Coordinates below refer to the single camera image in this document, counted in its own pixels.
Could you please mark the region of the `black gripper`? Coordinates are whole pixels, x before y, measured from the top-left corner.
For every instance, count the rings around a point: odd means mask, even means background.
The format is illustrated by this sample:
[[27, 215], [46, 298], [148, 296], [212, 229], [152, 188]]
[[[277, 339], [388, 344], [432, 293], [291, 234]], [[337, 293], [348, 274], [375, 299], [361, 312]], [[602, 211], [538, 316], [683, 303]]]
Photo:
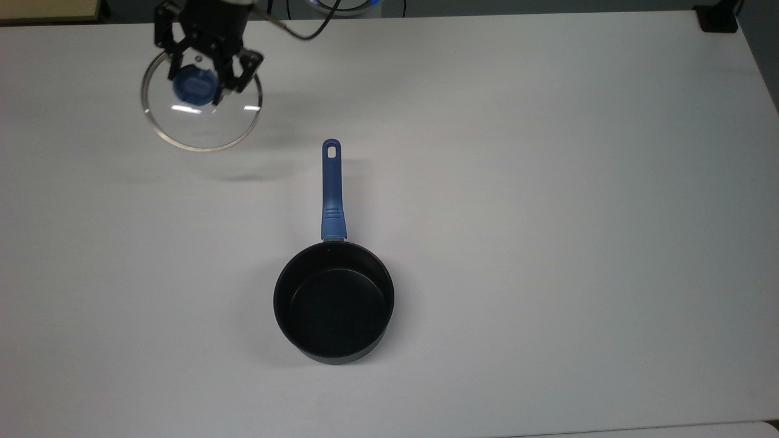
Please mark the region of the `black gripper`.
[[183, 65], [186, 42], [176, 41], [173, 23], [178, 18], [191, 47], [212, 59], [217, 75], [215, 107], [226, 95], [241, 94], [254, 84], [262, 100], [264, 92], [258, 69], [265, 60], [260, 52], [244, 48], [243, 35], [253, 11], [253, 3], [227, 1], [187, 1], [183, 10], [175, 2], [161, 2], [153, 12], [154, 44], [169, 61], [167, 79], [173, 81]]

